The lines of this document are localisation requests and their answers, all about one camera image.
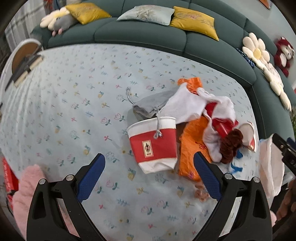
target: sofa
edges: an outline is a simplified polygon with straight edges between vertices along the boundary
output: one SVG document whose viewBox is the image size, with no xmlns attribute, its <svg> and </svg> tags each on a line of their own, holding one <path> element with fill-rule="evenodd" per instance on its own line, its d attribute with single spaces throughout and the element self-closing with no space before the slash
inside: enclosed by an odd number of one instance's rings
<svg viewBox="0 0 296 241">
<path fill-rule="evenodd" d="M 250 32 L 261 38 L 270 53 L 270 62 L 277 48 L 272 40 L 252 21 L 220 0 L 86 0 L 112 15 L 86 25 L 77 24 L 61 35 L 52 37 L 48 29 L 36 26 L 32 36 L 43 47 L 53 48 L 71 44 L 110 43 L 157 49 L 200 62 L 234 78 L 246 91 L 256 119 L 259 138 L 278 133 L 282 138 L 294 139 L 289 112 L 271 90 L 263 72 L 248 62 L 235 48 L 242 49 L 242 39 Z M 219 41 L 203 34 L 183 31 L 171 26 L 140 21 L 116 21 L 124 12 L 138 5 L 153 4 L 173 8 L 189 8 L 215 19 Z M 292 106 L 296 95 L 288 79 L 277 69 Z"/>
</svg>

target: yellow pillow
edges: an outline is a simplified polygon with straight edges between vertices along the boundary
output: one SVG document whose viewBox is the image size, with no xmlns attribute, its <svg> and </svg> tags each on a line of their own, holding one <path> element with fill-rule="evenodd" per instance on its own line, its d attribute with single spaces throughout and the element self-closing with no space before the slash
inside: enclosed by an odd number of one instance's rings
<svg viewBox="0 0 296 241">
<path fill-rule="evenodd" d="M 219 38 L 214 28 L 214 18 L 198 11 L 182 7 L 174 7 L 174 18 L 170 26 L 205 34 L 217 41 Z"/>
<path fill-rule="evenodd" d="M 91 2 L 69 4 L 66 8 L 81 24 L 87 24 L 100 18 L 110 18 L 111 15 Z"/>
</svg>

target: floral tablecloth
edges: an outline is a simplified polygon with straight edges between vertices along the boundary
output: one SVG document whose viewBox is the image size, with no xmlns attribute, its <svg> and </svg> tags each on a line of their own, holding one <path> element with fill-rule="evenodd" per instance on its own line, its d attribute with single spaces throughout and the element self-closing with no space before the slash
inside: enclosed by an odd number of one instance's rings
<svg viewBox="0 0 296 241">
<path fill-rule="evenodd" d="M 136 102 L 175 87 L 179 78 L 197 76 L 205 90 L 230 97 L 239 122 L 255 124 L 244 89 L 217 70 L 147 48 L 72 45 L 42 55 L 17 89 L 9 87 L 2 107 L 0 148 L 16 176 L 39 164 L 48 180 L 60 180 L 102 153 L 106 168 L 82 204 L 107 240 L 192 240 L 216 200 L 194 198 L 194 183 L 175 172 L 140 170 L 126 132 L 137 121 L 126 87 Z M 241 152 L 242 159 L 219 167 L 250 180 L 258 176 L 258 152 Z M 239 200 L 222 234 L 230 230 L 238 205 Z"/>
</svg>

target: stuffed animal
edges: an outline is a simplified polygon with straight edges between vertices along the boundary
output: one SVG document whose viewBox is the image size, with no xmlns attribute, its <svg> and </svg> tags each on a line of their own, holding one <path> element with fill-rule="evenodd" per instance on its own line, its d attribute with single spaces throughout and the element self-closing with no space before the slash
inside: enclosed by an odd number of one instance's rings
<svg viewBox="0 0 296 241">
<path fill-rule="evenodd" d="M 65 7 L 62 7 L 60 10 L 55 10 L 41 19 L 40 27 L 47 27 L 49 30 L 53 31 L 54 23 L 57 18 L 62 17 L 66 14 L 70 14 L 70 12 Z"/>
<path fill-rule="evenodd" d="M 54 23 L 54 30 L 52 32 L 52 35 L 55 36 L 57 32 L 60 35 L 62 34 L 62 32 L 68 30 L 71 26 L 77 23 L 78 21 L 73 18 L 71 14 L 67 14 L 60 18 L 57 18 L 56 22 Z"/>
<path fill-rule="evenodd" d="M 291 102 L 284 92 L 284 85 L 277 70 L 270 61 L 270 55 L 265 50 L 265 44 L 262 39 L 257 39 L 254 33 L 249 33 L 248 37 L 244 37 L 242 51 L 255 62 L 256 66 L 264 72 L 266 80 L 269 82 L 271 89 L 275 92 L 283 106 L 291 111 Z"/>
<path fill-rule="evenodd" d="M 286 77 L 289 76 L 290 60 L 294 58 L 295 50 L 292 45 L 284 38 L 281 37 L 276 42 L 277 52 L 274 56 L 274 64 L 278 66 Z"/>
</svg>

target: white floral pillow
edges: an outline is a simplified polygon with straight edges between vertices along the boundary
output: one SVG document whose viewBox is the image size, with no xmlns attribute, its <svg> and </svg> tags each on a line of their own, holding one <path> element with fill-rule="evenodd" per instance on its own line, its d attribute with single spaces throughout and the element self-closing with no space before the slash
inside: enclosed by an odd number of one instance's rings
<svg viewBox="0 0 296 241">
<path fill-rule="evenodd" d="M 139 20 L 144 22 L 158 23 L 168 26 L 174 9 L 156 5 L 135 6 L 133 9 L 122 14 L 120 20 Z"/>
</svg>

